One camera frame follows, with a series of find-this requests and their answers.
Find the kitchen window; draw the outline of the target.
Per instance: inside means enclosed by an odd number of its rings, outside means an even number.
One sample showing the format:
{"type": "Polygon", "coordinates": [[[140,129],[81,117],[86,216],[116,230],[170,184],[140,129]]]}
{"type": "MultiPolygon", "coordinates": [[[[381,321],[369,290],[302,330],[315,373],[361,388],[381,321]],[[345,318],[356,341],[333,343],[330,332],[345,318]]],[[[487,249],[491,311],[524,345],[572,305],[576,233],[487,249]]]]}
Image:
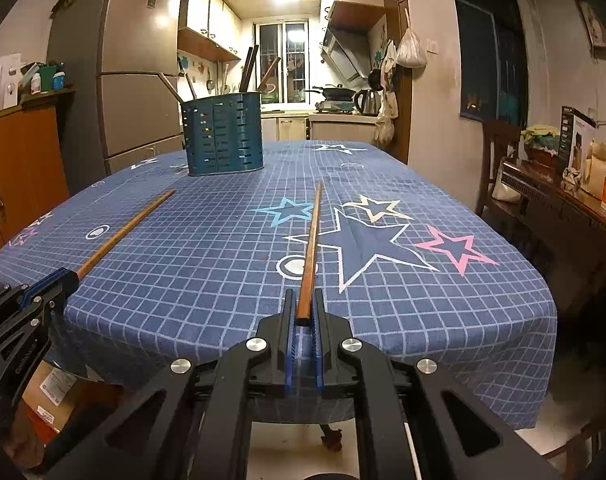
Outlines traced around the kitchen window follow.
{"type": "Polygon", "coordinates": [[[309,30],[308,21],[289,20],[254,25],[255,43],[260,46],[256,58],[256,87],[271,62],[280,56],[275,73],[260,92],[263,106],[304,105],[309,103],[309,30]]]}

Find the cardboard box on floor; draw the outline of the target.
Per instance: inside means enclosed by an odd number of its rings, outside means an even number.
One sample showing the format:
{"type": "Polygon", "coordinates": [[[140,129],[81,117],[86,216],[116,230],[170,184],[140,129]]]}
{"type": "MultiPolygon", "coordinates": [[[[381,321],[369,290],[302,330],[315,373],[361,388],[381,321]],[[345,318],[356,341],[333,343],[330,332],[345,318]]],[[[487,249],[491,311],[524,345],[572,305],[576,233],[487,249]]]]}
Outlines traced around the cardboard box on floor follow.
{"type": "Polygon", "coordinates": [[[23,393],[24,402],[58,434],[91,382],[41,361],[23,393]]]}

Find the orange wooden cabinet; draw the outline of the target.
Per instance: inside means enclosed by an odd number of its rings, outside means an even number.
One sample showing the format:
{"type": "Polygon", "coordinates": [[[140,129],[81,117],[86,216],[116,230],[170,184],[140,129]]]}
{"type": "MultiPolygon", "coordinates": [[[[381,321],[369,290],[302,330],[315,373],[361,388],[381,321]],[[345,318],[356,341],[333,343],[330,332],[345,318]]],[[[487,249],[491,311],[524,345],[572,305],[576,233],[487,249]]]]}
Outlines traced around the orange wooden cabinet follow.
{"type": "Polygon", "coordinates": [[[70,197],[59,122],[74,94],[45,92],[0,112],[0,249],[70,197]]]}

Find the teal perforated utensil holder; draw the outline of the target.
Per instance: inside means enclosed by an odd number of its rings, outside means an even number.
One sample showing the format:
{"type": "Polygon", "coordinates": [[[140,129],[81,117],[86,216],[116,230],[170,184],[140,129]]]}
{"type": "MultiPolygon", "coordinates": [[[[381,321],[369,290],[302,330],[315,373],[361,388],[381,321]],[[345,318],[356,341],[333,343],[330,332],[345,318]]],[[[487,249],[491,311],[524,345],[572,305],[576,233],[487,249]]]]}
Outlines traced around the teal perforated utensil holder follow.
{"type": "Polygon", "coordinates": [[[257,92],[209,96],[183,102],[180,108],[190,177],[263,168],[257,92]]]}

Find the white bottle on cabinet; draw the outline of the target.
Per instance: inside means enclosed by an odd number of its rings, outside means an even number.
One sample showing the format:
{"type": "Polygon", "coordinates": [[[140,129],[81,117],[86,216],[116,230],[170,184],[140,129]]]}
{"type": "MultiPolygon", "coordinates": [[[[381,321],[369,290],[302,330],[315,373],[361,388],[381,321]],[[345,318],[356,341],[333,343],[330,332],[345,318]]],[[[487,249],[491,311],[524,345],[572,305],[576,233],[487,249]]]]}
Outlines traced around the white bottle on cabinet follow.
{"type": "Polygon", "coordinates": [[[40,73],[33,74],[30,80],[30,94],[34,96],[41,92],[41,76],[40,73]]]}

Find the black wok on stove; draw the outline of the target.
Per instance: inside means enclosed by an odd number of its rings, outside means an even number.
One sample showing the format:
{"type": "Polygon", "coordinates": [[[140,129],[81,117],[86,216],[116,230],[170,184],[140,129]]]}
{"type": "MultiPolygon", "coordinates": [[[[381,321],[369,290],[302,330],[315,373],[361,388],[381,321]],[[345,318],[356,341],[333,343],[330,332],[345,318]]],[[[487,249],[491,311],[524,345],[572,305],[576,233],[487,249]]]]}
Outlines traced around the black wok on stove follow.
{"type": "Polygon", "coordinates": [[[355,95],[354,90],[350,90],[343,86],[312,86],[310,89],[305,89],[305,92],[318,93],[321,94],[326,101],[335,102],[352,102],[355,95]]]}

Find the green container on cabinet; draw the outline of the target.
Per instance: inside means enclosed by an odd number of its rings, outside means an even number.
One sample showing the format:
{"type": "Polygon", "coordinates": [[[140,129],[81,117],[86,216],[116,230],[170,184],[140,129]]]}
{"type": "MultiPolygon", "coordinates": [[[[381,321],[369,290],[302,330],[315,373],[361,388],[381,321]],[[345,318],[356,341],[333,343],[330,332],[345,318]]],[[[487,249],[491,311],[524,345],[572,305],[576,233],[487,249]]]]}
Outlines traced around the green container on cabinet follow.
{"type": "Polygon", "coordinates": [[[56,64],[39,66],[38,74],[40,76],[40,91],[49,92],[53,90],[53,77],[58,72],[56,64]]]}

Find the white microwave oven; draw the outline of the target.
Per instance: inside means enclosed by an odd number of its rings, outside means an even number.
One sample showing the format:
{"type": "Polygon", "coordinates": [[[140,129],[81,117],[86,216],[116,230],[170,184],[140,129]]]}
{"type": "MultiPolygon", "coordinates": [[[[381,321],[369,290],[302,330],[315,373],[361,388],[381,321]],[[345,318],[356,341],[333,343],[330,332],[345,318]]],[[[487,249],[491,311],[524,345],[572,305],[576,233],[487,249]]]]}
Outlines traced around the white microwave oven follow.
{"type": "Polygon", "coordinates": [[[18,104],[18,83],[22,78],[21,55],[0,56],[0,112],[18,104]]]}

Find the range hood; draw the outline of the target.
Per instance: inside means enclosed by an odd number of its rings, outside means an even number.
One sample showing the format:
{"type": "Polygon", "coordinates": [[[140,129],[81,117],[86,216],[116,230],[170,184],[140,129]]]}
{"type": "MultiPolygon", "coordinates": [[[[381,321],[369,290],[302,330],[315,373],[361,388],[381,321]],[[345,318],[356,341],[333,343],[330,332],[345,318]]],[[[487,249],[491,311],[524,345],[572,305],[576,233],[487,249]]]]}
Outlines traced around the range hood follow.
{"type": "Polygon", "coordinates": [[[329,27],[324,35],[321,57],[349,86],[362,86],[371,72],[366,35],[329,27]]]}

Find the silver grey refrigerator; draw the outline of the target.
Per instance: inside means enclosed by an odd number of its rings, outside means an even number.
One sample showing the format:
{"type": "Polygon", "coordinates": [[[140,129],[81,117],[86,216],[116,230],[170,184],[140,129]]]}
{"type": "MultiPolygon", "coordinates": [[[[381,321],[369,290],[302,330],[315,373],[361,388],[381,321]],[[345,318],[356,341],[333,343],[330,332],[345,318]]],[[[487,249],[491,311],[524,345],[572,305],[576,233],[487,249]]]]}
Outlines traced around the silver grey refrigerator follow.
{"type": "Polygon", "coordinates": [[[73,101],[61,155],[77,193],[118,170],[181,148],[177,88],[180,0],[59,0],[47,58],[62,64],[73,101]]]}

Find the hanging white plastic bag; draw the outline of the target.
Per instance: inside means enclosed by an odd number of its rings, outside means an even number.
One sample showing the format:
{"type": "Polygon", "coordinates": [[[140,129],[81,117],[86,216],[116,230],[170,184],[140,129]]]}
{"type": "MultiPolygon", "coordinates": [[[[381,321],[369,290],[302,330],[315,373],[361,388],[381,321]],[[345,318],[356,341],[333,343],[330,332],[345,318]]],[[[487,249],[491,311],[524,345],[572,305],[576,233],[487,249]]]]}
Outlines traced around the hanging white plastic bag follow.
{"type": "Polygon", "coordinates": [[[422,70],[428,64],[425,50],[416,32],[408,27],[400,40],[396,54],[396,64],[410,70],[422,70]]]}

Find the dark wooden side table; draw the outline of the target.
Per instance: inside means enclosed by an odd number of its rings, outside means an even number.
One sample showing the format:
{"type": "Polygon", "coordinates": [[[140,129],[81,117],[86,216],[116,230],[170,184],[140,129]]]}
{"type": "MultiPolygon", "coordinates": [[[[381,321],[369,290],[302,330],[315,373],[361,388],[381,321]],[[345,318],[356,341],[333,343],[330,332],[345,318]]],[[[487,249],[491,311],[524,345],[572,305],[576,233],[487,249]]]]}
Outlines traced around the dark wooden side table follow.
{"type": "Polygon", "coordinates": [[[549,168],[505,159],[501,182],[521,195],[514,212],[558,255],[606,269],[606,212],[585,192],[565,191],[549,168]]]}

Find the dark window with curtain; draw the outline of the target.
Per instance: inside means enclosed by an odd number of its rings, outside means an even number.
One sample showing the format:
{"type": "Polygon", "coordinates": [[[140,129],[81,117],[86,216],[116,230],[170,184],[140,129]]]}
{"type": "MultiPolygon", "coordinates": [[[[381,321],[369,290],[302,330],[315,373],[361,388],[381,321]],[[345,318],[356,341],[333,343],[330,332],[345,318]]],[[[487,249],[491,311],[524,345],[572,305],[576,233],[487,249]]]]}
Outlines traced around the dark window with curtain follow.
{"type": "Polygon", "coordinates": [[[460,115],[523,127],[528,111],[525,36],[516,0],[455,0],[461,54],[460,115]]]}

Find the black white product box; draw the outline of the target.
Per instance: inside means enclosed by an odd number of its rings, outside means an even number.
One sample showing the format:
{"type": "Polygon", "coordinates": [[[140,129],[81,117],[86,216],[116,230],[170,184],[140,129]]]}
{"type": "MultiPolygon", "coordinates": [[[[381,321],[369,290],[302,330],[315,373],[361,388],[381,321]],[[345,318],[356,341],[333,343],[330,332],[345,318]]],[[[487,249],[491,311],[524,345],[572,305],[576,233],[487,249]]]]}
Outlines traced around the black white product box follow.
{"type": "Polygon", "coordinates": [[[556,173],[562,177],[568,171],[581,184],[590,144],[595,139],[596,122],[576,108],[564,106],[559,132],[556,173]]]}

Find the framed elephant picture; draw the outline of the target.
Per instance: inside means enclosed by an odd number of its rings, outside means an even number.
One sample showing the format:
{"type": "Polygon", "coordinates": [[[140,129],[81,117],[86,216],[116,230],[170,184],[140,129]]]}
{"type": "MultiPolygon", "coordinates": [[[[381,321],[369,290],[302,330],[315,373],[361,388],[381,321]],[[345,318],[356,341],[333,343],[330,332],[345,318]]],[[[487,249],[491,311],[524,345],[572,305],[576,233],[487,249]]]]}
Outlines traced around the framed elephant picture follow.
{"type": "Polygon", "coordinates": [[[575,3],[586,30],[591,56],[606,60],[606,26],[586,0],[575,0],[575,3]]]}

